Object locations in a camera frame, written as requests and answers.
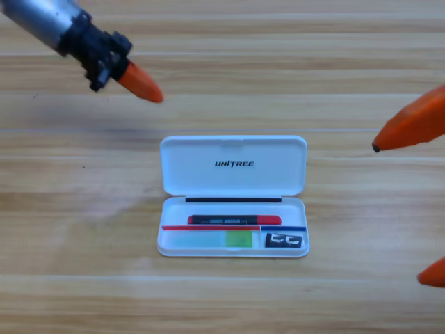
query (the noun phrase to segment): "open white box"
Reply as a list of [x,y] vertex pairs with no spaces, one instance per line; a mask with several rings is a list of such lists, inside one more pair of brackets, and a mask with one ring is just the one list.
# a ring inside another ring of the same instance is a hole
[[[163,204],[159,252],[200,257],[305,256],[310,249],[305,206],[295,196],[305,186],[306,161],[307,144],[299,136],[165,138],[161,142],[163,185],[174,197]],[[191,225],[192,215],[273,215],[281,218],[281,225]],[[266,247],[267,236],[275,247]]]

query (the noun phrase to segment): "light wooden surface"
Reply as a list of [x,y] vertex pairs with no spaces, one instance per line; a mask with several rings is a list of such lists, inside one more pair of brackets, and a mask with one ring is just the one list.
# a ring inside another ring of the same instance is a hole
[[[374,154],[445,82],[439,0],[81,0],[166,93],[161,106],[0,17],[0,331],[443,334],[445,140]],[[169,259],[156,250],[159,142],[297,134],[311,252]]]

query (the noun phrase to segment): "red pen cap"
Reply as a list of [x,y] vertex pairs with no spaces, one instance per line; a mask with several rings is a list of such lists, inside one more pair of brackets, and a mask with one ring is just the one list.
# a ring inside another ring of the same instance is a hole
[[279,216],[258,216],[259,225],[281,225]]

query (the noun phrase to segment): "black marker label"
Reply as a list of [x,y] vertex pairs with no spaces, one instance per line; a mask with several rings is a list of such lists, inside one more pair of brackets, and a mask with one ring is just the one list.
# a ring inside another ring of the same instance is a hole
[[302,237],[299,235],[287,235],[268,233],[266,235],[266,248],[301,248]]

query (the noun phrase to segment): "red marker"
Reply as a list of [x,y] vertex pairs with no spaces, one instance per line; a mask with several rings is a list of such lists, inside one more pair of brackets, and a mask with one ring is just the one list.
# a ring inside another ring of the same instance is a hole
[[203,216],[188,217],[190,225],[281,225],[279,216]]

